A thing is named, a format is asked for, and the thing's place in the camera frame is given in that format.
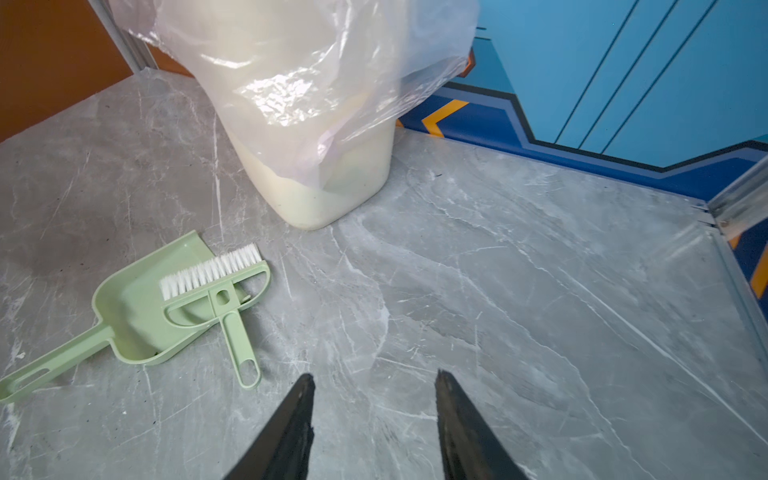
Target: orange stripe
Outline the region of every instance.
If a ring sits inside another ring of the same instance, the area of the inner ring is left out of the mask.
[[[763,294],[766,292],[766,286],[768,286],[768,245],[763,250],[763,255],[760,256],[760,261],[757,262],[757,268],[755,273],[752,274],[752,281],[750,282],[752,290],[758,299],[763,298]]]
[[[730,243],[730,248],[732,250],[735,250],[736,247],[739,245],[739,240],[741,240],[741,233],[736,235],[734,238],[728,240],[728,243]]]
[[[451,100],[424,118],[422,123],[430,134],[433,134],[436,137],[444,137],[445,135],[443,135],[440,131],[440,128],[437,126],[437,122],[448,117],[450,114],[453,114],[456,111],[466,107],[467,105],[469,105],[468,101]]]

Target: diagonal black line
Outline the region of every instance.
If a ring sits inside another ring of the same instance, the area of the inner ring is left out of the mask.
[[[637,3],[640,0],[634,0],[634,4],[632,5],[632,8],[629,9],[629,12],[627,12],[627,16],[624,17],[624,22],[621,23],[621,27],[619,27],[618,31],[616,32],[616,35],[614,35],[614,39],[611,40],[611,44],[608,45],[608,49],[603,54],[603,58],[601,58],[600,63],[598,64],[598,67],[595,68],[594,72],[592,73],[592,78],[589,79],[587,82],[587,86],[584,87],[584,90],[581,92],[581,95],[579,96],[578,100],[576,101],[576,105],[574,105],[573,110],[571,110],[571,114],[568,115],[568,119],[563,124],[563,128],[560,129],[560,133],[558,134],[558,137],[555,138],[554,142],[557,143],[558,140],[560,140],[560,136],[565,131],[565,128],[568,126],[568,122],[571,121],[571,117],[574,116],[574,112],[576,112],[576,109],[578,108],[579,104],[581,103],[581,100],[584,98],[584,96],[587,94],[587,90],[589,90],[589,86],[592,85],[592,81],[594,78],[598,75],[598,72],[600,71],[600,67],[603,66],[603,62],[608,57],[608,54],[611,53],[611,49],[614,47],[614,44],[616,43],[616,40],[619,38],[619,35],[621,35],[621,31],[624,30],[624,26],[627,24],[627,21],[632,16],[632,12],[634,12],[634,8],[637,7]]]
[[[617,135],[619,135],[619,132],[621,131],[622,128],[624,128],[624,125],[627,124],[627,122],[629,121],[630,117],[637,110],[637,107],[640,107],[640,104],[643,103],[643,100],[645,100],[645,98],[648,96],[648,93],[650,93],[651,89],[655,86],[656,82],[659,81],[659,78],[661,78],[661,75],[663,75],[664,72],[667,71],[669,66],[672,65],[672,61],[674,61],[674,59],[677,57],[677,54],[680,53],[680,51],[683,49],[685,44],[688,43],[688,40],[690,40],[690,38],[694,35],[694,32],[699,28],[699,25],[701,25],[701,22],[703,22],[704,19],[707,17],[707,15],[710,14],[710,12],[712,11],[712,8],[715,6],[716,3],[717,3],[717,0],[713,0],[712,3],[710,4],[709,8],[707,8],[707,11],[704,12],[704,15],[701,15],[701,18],[699,18],[699,21],[696,22],[696,25],[694,26],[694,28],[690,31],[690,33],[688,33],[688,36],[685,38],[685,40],[683,40],[683,43],[680,44],[679,47],[677,47],[677,50],[674,52],[674,55],[672,55],[672,58],[670,58],[670,60],[667,62],[667,64],[664,66],[664,68],[661,69],[661,71],[659,72],[659,75],[656,76],[656,78],[654,79],[654,83],[650,84],[650,87],[648,87],[648,89],[645,91],[643,96],[640,98],[640,100],[634,106],[632,111],[629,113],[629,115],[621,123],[621,126],[619,127],[619,129],[616,130],[616,132],[614,133],[614,136],[611,137],[611,139],[605,145],[605,148],[603,148],[603,151],[600,152],[600,153],[604,154],[605,151],[608,149],[608,147],[611,146],[611,142],[614,141],[614,139],[616,138]]]
[[[667,13],[664,15],[664,18],[661,19],[661,22],[659,22],[659,25],[656,25],[656,30],[654,30],[654,33],[650,35],[650,38],[648,38],[648,41],[645,42],[645,46],[643,47],[642,50],[640,50],[640,53],[637,54],[637,57],[634,59],[634,62],[632,62],[632,66],[629,67],[629,70],[627,70],[627,73],[624,74],[624,78],[621,79],[621,82],[616,87],[616,90],[614,90],[614,93],[611,95],[611,98],[608,98],[608,101],[605,102],[605,106],[603,106],[603,109],[600,111],[600,114],[598,115],[598,117],[594,119],[594,123],[592,124],[591,127],[589,127],[589,131],[587,132],[587,134],[584,136],[584,138],[581,139],[581,143],[578,145],[578,148],[581,148],[581,146],[584,145],[584,142],[587,141],[587,139],[589,138],[589,135],[592,133],[595,126],[598,124],[600,119],[603,117],[603,114],[608,109],[608,105],[610,105],[611,102],[614,100],[614,97],[616,97],[616,94],[619,92],[619,90],[621,90],[621,86],[624,85],[624,82],[627,80],[627,78],[629,78],[630,73],[632,73],[632,71],[634,70],[635,65],[637,65],[637,63],[640,61],[641,57],[643,56],[643,53],[645,53],[645,50],[646,48],[648,48],[648,45],[650,45],[650,43],[654,40],[654,38],[656,38],[656,34],[659,32],[659,30],[661,30],[661,26],[664,25],[664,23],[667,21],[667,18],[669,18],[670,13],[672,13],[672,11],[674,10],[674,7],[675,5],[677,5],[677,2],[678,0],[674,0],[674,2],[672,2],[672,5],[667,10]]]

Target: dustpan and brush set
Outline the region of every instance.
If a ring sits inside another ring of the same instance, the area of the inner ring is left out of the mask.
[[[261,291],[247,293],[240,283],[260,273]],[[125,363],[165,362],[217,323],[238,383],[256,388],[261,371],[240,312],[269,285],[270,268],[255,245],[216,257],[189,232],[107,278],[91,301],[96,325],[0,380],[0,402],[26,396],[107,345]]]

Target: brush head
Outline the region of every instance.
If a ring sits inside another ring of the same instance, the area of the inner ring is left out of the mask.
[[[223,276],[231,275],[243,268],[261,261],[261,255],[255,244],[225,253],[180,272],[164,276],[160,280],[163,301],[170,300],[182,293],[194,290],[206,283],[211,283]]]

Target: brown panel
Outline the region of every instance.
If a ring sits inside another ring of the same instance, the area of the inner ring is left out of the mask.
[[[0,141],[131,75],[88,0],[0,0]]]
[[[152,45],[147,45],[147,46],[152,52],[152,56],[154,57],[154,60],[157,63],[157,67],[159,69],[165,70],[165,71],[172,71],[173,73],[186,75],[188,77],[192,76],[192,74],[186,68],[182,67],[179,62],[175,61],[167,53],[165,53],[164,51],[160,50],[157,47],[153,47]]]

